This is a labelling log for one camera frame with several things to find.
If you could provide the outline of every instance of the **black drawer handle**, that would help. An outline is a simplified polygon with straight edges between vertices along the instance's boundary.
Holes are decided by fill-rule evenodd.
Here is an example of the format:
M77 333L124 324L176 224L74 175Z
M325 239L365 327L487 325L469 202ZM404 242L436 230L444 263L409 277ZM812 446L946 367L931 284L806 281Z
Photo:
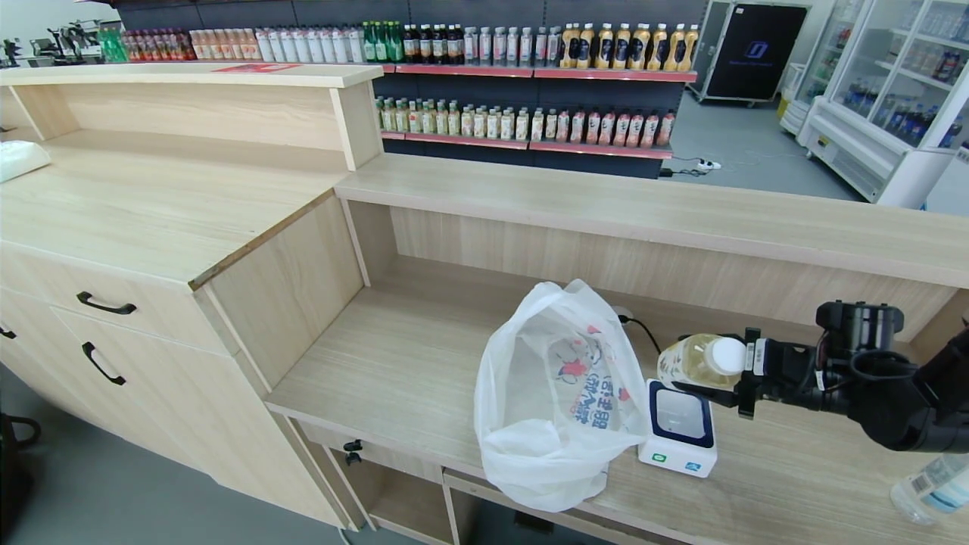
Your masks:
M93 306L93 307L97 308L98 310L103 310L104 312L113 312L115 314L131 314L135 310L138 310L138 307L132 305L131 303L126 303L126 304L124 304L122 306L119 306L118 308L112 308L110 306L98 305L97 303L91 303L91 298L92 297L94 297L94 296L91 295L88 292L80 292L80 293L78 293L78 301L80 301L80 303L82 305Z
M101 366L99 366L98 363L94 361L94 357L92 356L92 354L94 354L94 344L92 344L90 341L82 344L80 348L81 350L84 351L84 355L87 356L87 359L90 360L92 364L94 364L94 367L98 368L98 371L100 371L101 374L104 375L107 380L110 380L111 382L113 382L114 384L117 384L118 386L121 386L122 384L127 382L123 376L118 375L115 377L110 377L108 376L108 374L105 372L104 369L101 369Z

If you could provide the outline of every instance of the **refrigerator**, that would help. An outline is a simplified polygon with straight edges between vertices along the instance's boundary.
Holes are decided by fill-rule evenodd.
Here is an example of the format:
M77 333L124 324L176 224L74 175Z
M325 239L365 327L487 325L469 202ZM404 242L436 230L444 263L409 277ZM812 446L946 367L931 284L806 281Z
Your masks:
M786 131L796 135L807 118L814 97L822 96L828 90L828 84L851 40L859 15L871 1L837 0L834 3L825 29L807 61L807 68L794 100L781 117L781 127Z
M869 0L797 141L864 199L919 208L966 140L969 0Z

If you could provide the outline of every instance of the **white plastic bag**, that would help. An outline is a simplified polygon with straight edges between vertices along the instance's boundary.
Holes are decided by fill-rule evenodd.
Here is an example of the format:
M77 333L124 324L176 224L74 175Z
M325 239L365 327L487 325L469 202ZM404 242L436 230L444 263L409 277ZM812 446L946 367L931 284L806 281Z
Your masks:
M488 340L475 388L487 480L564 511L606 487L609 462L648 435L648 394L615 312L592 288L535 286Z

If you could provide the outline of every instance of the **wall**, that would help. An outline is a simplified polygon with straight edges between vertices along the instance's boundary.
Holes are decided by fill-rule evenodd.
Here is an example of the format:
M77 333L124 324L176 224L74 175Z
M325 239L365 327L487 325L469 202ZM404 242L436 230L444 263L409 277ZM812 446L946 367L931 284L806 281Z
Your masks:
M0 40L20 38L21 54L30 54L30 41L50 38L47 28L75 20L119 20L107 4L74 0L0 0Z

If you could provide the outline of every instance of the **bottle cap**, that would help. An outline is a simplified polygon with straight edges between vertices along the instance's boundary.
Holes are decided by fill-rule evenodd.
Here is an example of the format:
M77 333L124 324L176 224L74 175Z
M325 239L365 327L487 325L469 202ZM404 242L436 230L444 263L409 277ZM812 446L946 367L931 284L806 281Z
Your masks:
M718 338L703 351L706 365L726 376L741 374L746 360L747 347L735 338Z

